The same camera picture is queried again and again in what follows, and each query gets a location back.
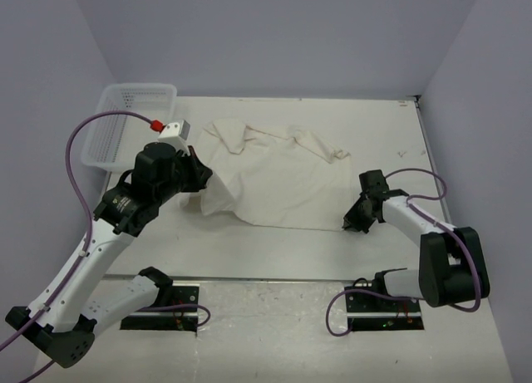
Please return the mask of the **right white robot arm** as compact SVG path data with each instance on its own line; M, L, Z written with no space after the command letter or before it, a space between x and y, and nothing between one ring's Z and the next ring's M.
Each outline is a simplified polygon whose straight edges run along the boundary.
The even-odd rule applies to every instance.
M392 189L387 180L404 172L420 172L441 183L441 194L409 194ZM343 217L342 228L368 233L375 223L387 223L418 247L418 269L390 269L375 275L372 304L388 311L400 300L423 301L431 307L476 312L490 294L490 281L479 234L471 227L445 223L415 204L418 199L440 201L444 179L426 169L406 168L384 174L369 170L359 175L361 193Z

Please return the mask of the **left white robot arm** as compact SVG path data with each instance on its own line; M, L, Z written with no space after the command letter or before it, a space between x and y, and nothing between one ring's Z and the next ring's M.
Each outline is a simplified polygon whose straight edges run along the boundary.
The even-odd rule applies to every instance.
M165 310L173 299L172 280L147 267L116 293L100 299L91 294L109 267L156 219L160 208L180 193L205 189L213 172L194 148L177 150L153 142L136 156L96 207L91 232L62 270L26 307L13 307L7 323L53 362L69 368L90 350L97 336L134 312Z

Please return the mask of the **cream white t shirt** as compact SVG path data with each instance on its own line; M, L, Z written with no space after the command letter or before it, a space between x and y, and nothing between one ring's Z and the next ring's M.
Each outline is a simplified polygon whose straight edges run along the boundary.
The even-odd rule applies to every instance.
M339 231L354 203L349 152L302 126L213 120L200 132L195 152L213 172L196 196L204 216Z

